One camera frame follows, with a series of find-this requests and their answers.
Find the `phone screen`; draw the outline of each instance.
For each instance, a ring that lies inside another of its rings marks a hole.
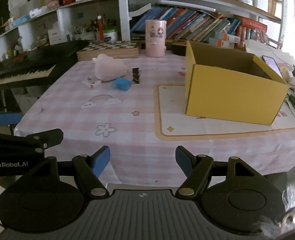
[[[262,58],[271,69],[273,69],[276,73],[278,73],[280,75],[280,77],[282,77],[281,71],[280,71],[279,67],[277,66],[277,63],[275,62],[274,58],[267,57],[267,56],[262,56]]]

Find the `pink plush toy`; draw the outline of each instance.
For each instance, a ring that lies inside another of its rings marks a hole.
[[[100,54],[93,58],[95,62],[94,74],[100,81],[110,81],[128,74],[129,68],[119,58],[112,58]]]

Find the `blue crumpled plastic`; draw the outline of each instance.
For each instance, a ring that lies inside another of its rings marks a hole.
[[[118,90],[127,91],[132,86],[132,83],[125,78],[117,78],[110,86]]]

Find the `black piano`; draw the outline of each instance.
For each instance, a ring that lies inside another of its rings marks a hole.
[[[69,41],[27,52],[24,57],[12,57],[0,63],[0,93],[4,91],[3,105],[0,94],[0,111],[20,109],[11,92],[12,88],[53,84],[78,62],[76,52],[89,44],[88,41]]]

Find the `pen holder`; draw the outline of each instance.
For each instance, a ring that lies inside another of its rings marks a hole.
[[[166,21],[145,21],[145,47],[148,57],[165,55]]]

